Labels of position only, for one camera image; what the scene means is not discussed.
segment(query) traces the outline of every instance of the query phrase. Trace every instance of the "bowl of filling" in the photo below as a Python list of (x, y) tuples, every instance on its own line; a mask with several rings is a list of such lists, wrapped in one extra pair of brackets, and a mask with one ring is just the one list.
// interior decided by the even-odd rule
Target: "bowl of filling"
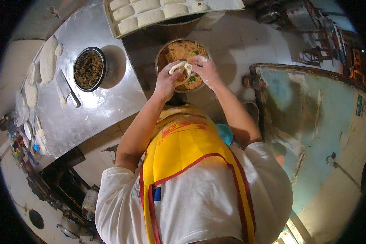
[(80, 90), (92, 92), (102, 83), (106, 71), (107, 62), (102, 50), (94, 46), (88, 47), (74, 62), (74, 82)]
[[(158, 75), (159, 71), (161, 71), (167, 64), (175, 61), (187, 61), (189, 57), (196, 55), (210, 58), (209, 52), (196, 40), (179, 38), (167, 42), (156, 56), (156, 75)], [(184, 73), (183, 76), (184, 77), (182, 77), (181, 80), (186, 82), (175, 88), (175, 91), (178, 93), (194, 92), (205, 85), (198, 74), (187, 75)]]

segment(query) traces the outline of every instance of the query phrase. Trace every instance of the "stainless steel table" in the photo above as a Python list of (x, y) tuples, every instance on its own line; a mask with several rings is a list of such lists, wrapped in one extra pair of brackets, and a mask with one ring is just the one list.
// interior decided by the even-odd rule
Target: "stainless steel table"
[[(54, 36), (58, 43), (63, 44), (62, 55), (57, 59), (56, 75), (62, 69), (81, 102), (77, 109), (70, 98), (66, 104), (61, 104), (61, 93), (55, 79), (48, 84), (38, 84), (38, 102), (33, 112), (39, 116), (45, 131), (47, 154), (59, 158), (93, 135), (138, 112), (147, 100), (122, 41), (111, 35), (102, 1), (80, 8), (58, 28)], [(122, 54), (122, 63), (119, 63), (123, 69), (121, 79), (112, 88), (99, 87), (86, 93), (75, 85), (75, 59), (89, 46), (113, 47)]]

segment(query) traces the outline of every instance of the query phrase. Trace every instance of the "white t-shirt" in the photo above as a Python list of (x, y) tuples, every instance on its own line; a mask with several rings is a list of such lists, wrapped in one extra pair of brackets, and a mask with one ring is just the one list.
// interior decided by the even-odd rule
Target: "white t-shirt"
[[(290, 215), (293, 193), (288, 176), (264, 143), (245, 151), (230, 149), (247, 180), (256, 220), (255, 242), (277, 239)], [(242, 239), (237, 192), (231, 170), (219, 157), (209, 157), (158, 187), (155, 213), (164, 244), (186, 244), (214, 237)], [(139, 175), (115, 167), (102, 174), (96, 204), (96, 228), (107, 244), (147, 243), (139, 197)]]

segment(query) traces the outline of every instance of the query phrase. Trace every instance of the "tray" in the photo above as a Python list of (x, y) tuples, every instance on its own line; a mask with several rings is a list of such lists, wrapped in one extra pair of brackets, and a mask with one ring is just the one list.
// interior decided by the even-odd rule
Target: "tray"
[[(163, 19), (160, 19), (158, 21), (148, 23), (144, 26), (137, 27), (136, 29), (133, 29), (130, 32), (121, 34), (119, 32), (119, 28), (118, 28), (118, 24), (121, 21), (124, 21), (124, 20), (129, 19), (129, 18), (133, 18), (133, 17), (137, 18), (139, 15), (142, 15), (142, 14), (147, 13), (147, 12), (155, 11), (155, 10), (164, 11), (166, 6), (170, 6), (170, 5), (173, 5), (173, 4), (168, 4), (168, 5), (162, 6), (162, 3), (165, 0), (157, 0), (158, 4), (159, 4), (158, 8), (155, 8), (155, 9), (152, 9), (152, 10), (149, 10), (149, 11), (145, 11), (145, 12), (141, 12), (141, 13), (135, 13), (132, 16), (129, 16), (129, 17), (127, 17), (127, 18), (125, 18), (121, 21), (115, 21), (114, 18), (113, 18), (113, 12), (116, 11), (116, 9), (114, 11), (111, 11), (111, 8), (110, 8), (110, 2), (112, 2), (112, 1), (113, 0), (103, 0), (103, 6), (104, 6), (103, 8), (105, 10), (107, 21), (108, 21), (108, 24), (110, 26), (111, 34), (114, 38), (117, 38), (117, 39), (121, 39), (125, 36), (130, 35), (133, 32), (136, 32), (140, 29), (143, 29), (145, 27), (148, 27), (148, 26), (151, 26), (151, 25), (154, 25), (154, 24), (166, 21), (166, 20), (170, 20), (170, 19), (173, 19), (173, 18), (176, 18), (176, 17), (187, 16), (187, 15), (191, 15), (191, 14), (207, 13), (207, 12), (218, 12), (218, 11), (227, 11), (227, 10), (243, 10), (243, 8), (244, 8), (244, 4), (243, 4), (242, 0), (227, 0), (227, 1), (225, 1), (225, 0), (205, 0), (205, 1), (185, 0), (185, 2), (178, 3), (178, 4), (185, 5), (188, 9), (188, 13), (176, 15), (176, 16), (173, 16), (173, 17), (163, 18)], [(139, 0), (139, 1), (136, 1), (134, 3), (130, 3), (128, 5), (133, 6), (133, 4), (137, 4), (141, 1), (147, 1), (147, 0)], [(193, 8), (192, 8), (192, 5), (195, 4), (195, 3), (206, 4), (208, 6), (208, 9), (206, 11), (194, 11)]]

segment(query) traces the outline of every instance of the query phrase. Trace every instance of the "sleeve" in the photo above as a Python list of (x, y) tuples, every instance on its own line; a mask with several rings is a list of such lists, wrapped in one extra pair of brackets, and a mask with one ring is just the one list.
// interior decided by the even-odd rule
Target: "sleeve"
[(120, 211), (125, 198), (130, 195), (130, 191), (136, 180), (135, 174), (126, 168), (114, 167), (103, 171), (102, 181), (96, 203), (95, 224), (98, 233), (103, 240), (112, 240), (116, 236), (111, 230), (117, 230)]
[(250, 183), (258, 240), (271, 243), (284, 228), (293, 204), (290, 180), (271, 147), (262, 142), (244, 150), (244, 171)]
[(293, 204), (292, 185), (286, 172), (275, 159), (272, 149), (266, 143), (256, 142), (248, 145), (244, 152), (269, 193), (271, 202), (279, 205), (283, 212), (285, 209), (289, 210), (287, 217), (281, 217), (286, 217), (287, 221)]

